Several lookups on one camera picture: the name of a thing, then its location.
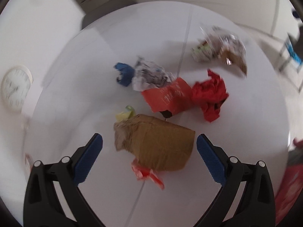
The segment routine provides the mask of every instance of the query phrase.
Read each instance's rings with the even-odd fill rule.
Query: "floor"
[[[87,0],[81,6],[88,12],[106,1],[108,0]],[[301,24],[301,21],[293,18],[289,0],[176,1],[193,3],[220,13],[241,26],[257,41],[277,72],[278,82],[288,109],[290,140],[292,141],[294,137],[303,139],[303,94],[297,91],[297,87],[303,80],[303,71],[297,74],[292,64],[289,64],[283,72],[278,71],[278,67],[287,58],[287,54],[279,57],[283,41],[287,38],[287,33],[298,36],[298,25]]]

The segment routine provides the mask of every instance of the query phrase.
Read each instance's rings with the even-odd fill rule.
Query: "blue object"
[[[286,44],[286,49],[287,49],[289,55],[290,55],[297,63],[299,63],[299,65],[301,65],[301,64],[302,64],[302,60],[301,60],[301,58],[296,54],[296,52],[294,51],[294,49],[293,49],[291,43]]]
[[[225,167],[221,160],[218,158],[212,148],[212,144],[209,144],[203,135],[199,135],[197,138],[197,150],[206,164],[212,178],[220,183],[222,186],[226,183]]]
[[[134,76],[134,68],[125,63],[117,63],[114,66],[115,69],[120,71],[120,76],[117,78],[117,82],[125,87],[129,86],[131,79]]]
[[[86,146],[84,153],[74,167],[74,184],[76,186],[85,181],[102,147],[102,136],[97,134],[88,146]]]

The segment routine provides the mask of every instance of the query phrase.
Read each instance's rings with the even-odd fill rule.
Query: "table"
[[[202,23],[241,37],[247,51],[247,78],[233,67],[192,59],[190,49],[203,37]],[[129,6],[104,16],[72,39],[44,79],[25,152],[44,164],[57,162],[99,132],[103,149],[79,188],[102,222],[107,227],[193,226],[220,189],[195,148],[183,170],[161,174],[164,191],[151,181],[136,181],[130,168],[134,156],[114,148],[115,114],[126,105],[138,114],[163,119],[151,112],[139,92],[116,83],[118,72],[113,65],[134,65],[137,55],[179,75],[190,86],[208,78],[207,68],[219,73],[230,97],[218,120],[205,122],[201,110],[195,108],[167,121],[195,130],[196,137],[205,133],[213,144],[244,163],[264,160],[277,192],[286,167],[289,128],[275,72],[262,50],[238,26],[187,3]],[[239,193],[227,217],[232,216],[240,197]]]

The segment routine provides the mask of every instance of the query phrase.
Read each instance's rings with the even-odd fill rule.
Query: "brown cardboard piece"
[[[183,126],[138,114],[114,124],[116,150],[134,154],[138,163],[156,171],[176,171],[188,161],[195,132]]]

